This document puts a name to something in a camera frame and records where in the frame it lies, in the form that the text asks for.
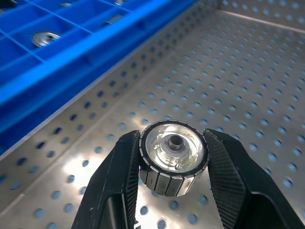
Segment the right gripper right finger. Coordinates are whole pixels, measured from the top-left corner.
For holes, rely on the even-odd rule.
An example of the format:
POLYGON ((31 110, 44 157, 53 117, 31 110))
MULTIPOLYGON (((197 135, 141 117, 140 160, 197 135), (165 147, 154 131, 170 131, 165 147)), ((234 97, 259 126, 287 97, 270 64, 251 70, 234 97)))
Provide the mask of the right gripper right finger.
POLYGON ((212 129, 205 129, 203 137, 211 191, 224 229, 305 229, 279 187, 240 141, 212 129))

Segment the perforated metal tray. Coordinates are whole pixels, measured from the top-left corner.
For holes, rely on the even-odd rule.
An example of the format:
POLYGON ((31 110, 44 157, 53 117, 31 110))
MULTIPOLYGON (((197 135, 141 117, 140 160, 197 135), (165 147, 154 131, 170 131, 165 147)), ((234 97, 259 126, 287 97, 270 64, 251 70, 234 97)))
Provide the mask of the perforated metal tray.
POLYGON ((71 229, 120 136, 165 119, 239 139, 305 224, 305 25, 200 1, 0 160, 0 229, 71 229))

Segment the blue compartment tray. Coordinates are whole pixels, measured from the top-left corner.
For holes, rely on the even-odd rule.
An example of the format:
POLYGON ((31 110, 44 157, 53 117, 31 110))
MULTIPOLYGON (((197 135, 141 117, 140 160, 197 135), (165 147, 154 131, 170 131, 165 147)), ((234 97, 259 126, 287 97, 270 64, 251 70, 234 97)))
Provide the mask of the blue compartment tray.
POLYGON ((16 0, 0 7, 0 155, 195 0, 16 0), (36 47, 34 33, 61 37, 36 47))

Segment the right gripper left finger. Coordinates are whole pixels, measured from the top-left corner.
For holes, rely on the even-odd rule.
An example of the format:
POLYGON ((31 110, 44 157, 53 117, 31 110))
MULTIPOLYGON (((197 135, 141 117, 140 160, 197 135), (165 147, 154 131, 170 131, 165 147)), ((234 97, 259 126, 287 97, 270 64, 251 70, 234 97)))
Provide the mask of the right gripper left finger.
POLYGON ((92 175, 71 229, 134 229, 140 131, 122 135, 92 175))

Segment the metal motor rotor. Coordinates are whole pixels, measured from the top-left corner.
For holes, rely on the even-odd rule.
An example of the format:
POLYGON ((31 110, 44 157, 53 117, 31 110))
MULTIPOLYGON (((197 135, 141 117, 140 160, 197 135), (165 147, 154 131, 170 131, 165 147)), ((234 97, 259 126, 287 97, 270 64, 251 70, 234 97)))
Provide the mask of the metal motor rotor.
POLYGON ((166 197, 187 194, 208 165, 208 147, 192 126, 164 120, 145 128, 139 141, 140 178, 151 191, 166 197))
POLYGON ((55 32, 40 31, 33 34, 31 41, 36 47, 44 47, 60 37, 61 35, 55 32))

